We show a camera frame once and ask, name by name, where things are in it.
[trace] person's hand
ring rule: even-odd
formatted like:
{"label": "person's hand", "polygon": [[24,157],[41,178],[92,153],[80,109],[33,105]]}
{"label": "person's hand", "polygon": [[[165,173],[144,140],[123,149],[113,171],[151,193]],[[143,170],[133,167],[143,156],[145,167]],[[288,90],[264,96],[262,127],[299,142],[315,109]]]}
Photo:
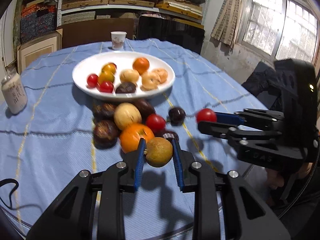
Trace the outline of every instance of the person's hand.
{"label": "person's hand", "polygon": [[[312,163],[304,163],[298,173],[298,178],[303,179],[306,177],[312,167]],[[284,185],[284,178],[279,174],[278,171],[274,171],[271,169],[266,168],[267,172],[267,185],[271,189],[277,189],[278,187],[283,187]]]}

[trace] yellow cherry tomato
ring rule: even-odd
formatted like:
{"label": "yellow cherry tomato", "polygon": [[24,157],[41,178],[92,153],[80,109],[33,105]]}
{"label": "yellow cherry tomato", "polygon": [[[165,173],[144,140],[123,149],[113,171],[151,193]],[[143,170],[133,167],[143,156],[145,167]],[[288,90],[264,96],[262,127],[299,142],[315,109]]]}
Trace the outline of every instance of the yellow cherry tomato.
{"label": "yellow cherry tomato", "polygon": [[104,71],[98,77],[98,84],[101,85],[103,81],[111,81],[113,83],[115,81],[115,76],[111,71]]}
{"label": "yellow cherry tomato", "polygon": [[117,68],[114,63],[107,63],[102,67],[101,72],[110,71],[114,75],[116,73],[116,69]]}

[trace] window frame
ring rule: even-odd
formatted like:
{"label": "window frame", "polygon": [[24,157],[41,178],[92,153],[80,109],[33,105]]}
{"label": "window frame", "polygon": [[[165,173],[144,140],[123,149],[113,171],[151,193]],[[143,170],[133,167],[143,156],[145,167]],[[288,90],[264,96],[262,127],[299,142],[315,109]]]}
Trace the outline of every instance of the window frame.
{"label": "window frame", "polygon": [[[243,7],[243,22],[241,24],[241,27],[239,29],[239,38],[238,38],[238,43],[249,48],[250,50],[254,51],[255,53],[257,53],[258,55],[260,55],[261,57],[263,57],[264,60],[267,60],[270,63],[273,63],[274,61],[276,61],[276,54],[278,52],[279,46],[280,46],[280,42],[281,42],[281,37],[282,37],[282,33],[284,30],[284,21],[285,21],[285,15],[286,15],[286,9],[287,9],[287,1],[288,0],[282,0],[282,13],[281,13],[281,24],[282,27],[279,28],[278,30],[278,34],[277,34],[277,38],[276,38],[276,42],[275,42],[275,46],[273,48],[272,54],[269,55],[266,52],[264,52],[261,49],[258,49],[257,47],[247,43],[246,41],[243,40],[244,38],[244,34],[248,25],[248,22],[250,20],[250,12],[251,12],[251,6],[252,6],[252,0],[246,0],[244,7]],[[316,52],[317,52],[317,48],[318,48],[318,44],[319,44],[319,38],[320,38],[320,23],[319,20],[317,19],[315,13],[312,12],[312,10],[308,7],[306,7],[306,4],[302,4],[301,1],[297,1],[297,0],[289,0],[294,2],[296,5],[299,5],[300,7],[302,7],[302,9],[308,11],[310,14],[312,14],[316,20],[317,20],[317,37],[316,37],[316,47],[315,47],[315,51],[313,54],[313,59],[312,59],[312,63],[315,59],[316,56]]]}

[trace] window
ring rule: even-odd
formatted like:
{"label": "window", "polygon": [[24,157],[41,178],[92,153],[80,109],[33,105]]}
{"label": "window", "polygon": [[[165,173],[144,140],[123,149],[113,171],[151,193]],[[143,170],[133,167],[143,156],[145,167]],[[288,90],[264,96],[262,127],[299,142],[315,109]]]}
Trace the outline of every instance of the window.
{"label": "window", "polygon": [[317,41],[317,20],[293,0],[249,0],[241,43],[265,58],[312,62]]}

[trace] red cherry tomato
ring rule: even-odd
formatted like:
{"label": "red cherry tomato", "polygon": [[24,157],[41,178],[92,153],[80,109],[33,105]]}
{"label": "red cherry tomato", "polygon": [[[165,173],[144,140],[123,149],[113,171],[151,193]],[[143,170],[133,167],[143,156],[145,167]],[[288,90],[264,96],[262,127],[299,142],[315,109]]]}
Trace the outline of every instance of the red cherry tomato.
{"label": "red cherry tomato", "polygon": [[94,88],[96,87],[97,83],[98,83],[98,76],[96,74],[91,74],[88,76],[87,84],[89,87]]}
{"label": "red cherry tomato", "polygon": [[197,123],[201,121],[205,122],[216,122],[217,121],[217,115],[214,111],[212,111],[209,108],[204,108],[200,110],[196,115]]}
{"label": "red cherry tomato", "polygon": [[99,91],[104,93],[112,93],[113,83],[111,81],[103,81],[99,87]]}
{"label": "red cherry tomato", "polygon": [[158,132],[163,130],[165,127],[166,121],[162,116],[157,114],[151,114],[146,120],[146,126],[148,126],[153,132]]}

